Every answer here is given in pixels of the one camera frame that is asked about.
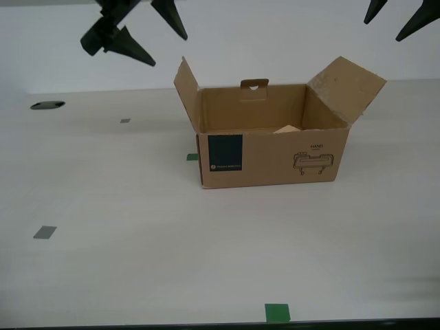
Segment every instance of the green tape marker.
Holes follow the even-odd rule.
[[[188,160],[199,160],[199,155],[196,154],[196,153],[189,153],[189,154],[186,156],[186,160],[187,160],[187,161],[188,161]]]
[[[288,304],[265,304],[267,323],[287,323],[290,321]]]

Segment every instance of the black oval hole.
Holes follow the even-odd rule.
[[[65,104],[66,104],[66,102],[63,102],[63,101],[45,101],[45,102],[35,103],[30,108],[32,110],[57,109],[57,108],[61,108]]]

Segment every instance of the table surface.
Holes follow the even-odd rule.
[[[440,80],[389,82],[319,184],[202,189],[174,90],[2,110],[0,327],[439,315]]]

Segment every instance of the printed illustration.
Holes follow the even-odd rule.
[[[304,168],[321,168],[318,174],[322,174],[326,167],[333,166],[333,155],[322,154],[310,156],[307,153],[297,153],[294,156],[294,168],[299,168],[301,175],[304,175]]]

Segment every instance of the white wall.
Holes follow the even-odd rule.
[[[0,86],[29,93],[172,87],[181,56],[201,85],[243,78],[305,82],[336,56],[387,79],[440,78],[440,21],[398,43],[420,1],[389,1],[370,25],[367,0],[178,1],[184,42],[143,3],[127,17],[132,35],[157,61],[86,54],[81,36],[96,5],[0,8]]]

